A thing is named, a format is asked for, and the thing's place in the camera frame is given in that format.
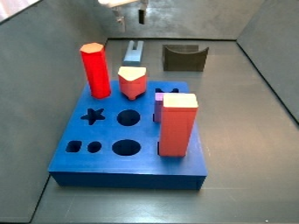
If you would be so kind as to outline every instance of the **blue object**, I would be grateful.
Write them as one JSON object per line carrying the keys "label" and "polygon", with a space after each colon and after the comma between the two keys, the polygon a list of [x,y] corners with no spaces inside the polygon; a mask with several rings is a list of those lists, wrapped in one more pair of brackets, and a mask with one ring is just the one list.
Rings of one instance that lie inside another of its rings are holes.
{"label": "blue object", "polygon": [[145,48],[145,41],[138,41],[135,48],[135,41],[130,40],[123,62],[125,67],[141,67],[143,48]]}
{"label": "blue object", "polygon": [[[112,94],[91,97],[86,86],[70,119],[50,173],[62,186],[102,186],[166,189],[201,189],[207,177],[197,124],[186,157],[161,157],[161,123],[154,122],[155,90],[189,93],[185,82],[149,81],[147,91],[135,101],[111,81]],[[104,119],[92,124],[82,117],[102,111]]]}

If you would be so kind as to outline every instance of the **star-shaped hole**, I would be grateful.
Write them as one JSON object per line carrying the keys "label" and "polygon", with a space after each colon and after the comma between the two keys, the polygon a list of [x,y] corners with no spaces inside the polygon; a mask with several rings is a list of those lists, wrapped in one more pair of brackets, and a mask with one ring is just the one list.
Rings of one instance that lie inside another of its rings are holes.
{"label": "star-shaped hole", "polygon": [[92,125],[95,121],[106,120],[106,117],[102,115],[104,109],[95,110],[88,108],[88,113],[80,118],[82,120],[88,120],[88,125]]}

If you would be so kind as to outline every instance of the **metal table surface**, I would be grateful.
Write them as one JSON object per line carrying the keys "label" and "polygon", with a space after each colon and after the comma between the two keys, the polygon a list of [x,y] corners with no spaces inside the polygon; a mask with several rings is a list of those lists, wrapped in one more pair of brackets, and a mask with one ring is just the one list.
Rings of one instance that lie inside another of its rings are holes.
{"label": "metal table surface", "polygon": [[[127,44],[129,40],[107,42],[112,79]],[[205,72],[165,72],[166,44],[209,46]],[[210,171],[202,190],[60,187],[51,178],[32,222],[299,222],[298,124],[238,44],[146,40],[142,66],[150,80],[187,81],[198,95]]]}

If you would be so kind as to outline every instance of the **oval hole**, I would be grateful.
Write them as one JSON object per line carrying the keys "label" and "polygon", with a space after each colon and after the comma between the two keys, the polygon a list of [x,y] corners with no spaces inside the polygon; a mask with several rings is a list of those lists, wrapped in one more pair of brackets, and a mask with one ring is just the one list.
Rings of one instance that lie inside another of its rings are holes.
{"label": "oval hole", "polygon": [[141,151],[141,149],[141,143],[130,139],[120,140],[112,145],[112,151],[119,156],[134,156]]}

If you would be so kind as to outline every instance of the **red block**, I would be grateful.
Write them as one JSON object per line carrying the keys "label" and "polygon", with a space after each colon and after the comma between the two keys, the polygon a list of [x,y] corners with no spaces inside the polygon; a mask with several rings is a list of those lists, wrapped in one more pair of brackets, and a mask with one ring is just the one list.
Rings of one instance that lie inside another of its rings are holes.
{"label": "red block", "polygon": [[91,95],[103,99],[111,94],[104,46],[98,43],[84,45],[80,48],[80,56],[87,71]]}
{"label": "red block", "polygon": [[161,156],[186,156],[198,107],[195,94],[163,94]]}
{"label": "red block", "polygon": [[134,101],[146,91],[146,67],[122,66],[118,78],[122,93]]}

